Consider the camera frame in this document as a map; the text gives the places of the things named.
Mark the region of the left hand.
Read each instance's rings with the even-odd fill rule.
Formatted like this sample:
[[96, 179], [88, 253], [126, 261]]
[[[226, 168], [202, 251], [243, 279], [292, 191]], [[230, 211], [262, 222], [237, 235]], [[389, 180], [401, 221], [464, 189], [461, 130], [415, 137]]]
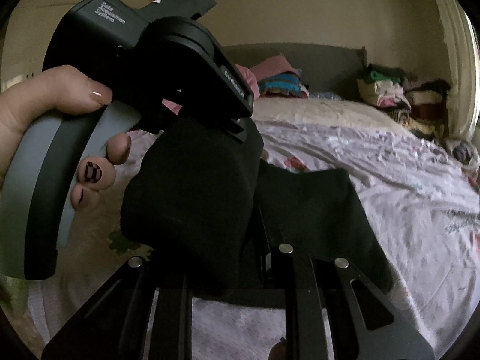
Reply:
[[[112, 91], [71, 66], [49, 69], [30, 80], [11, 86], [1, 94], [1, 179], [30, 124], [47, 111], [81, 115], [110, 104]], [[77, 183], [71, 193], [76, 211], [89, 213], [99, 204], [100, 192], [113, 186], [116, 165], [129, 156], [131, 138], [126, 133], [112, 136], [106, 157], [87, 157], [79, 162]]]

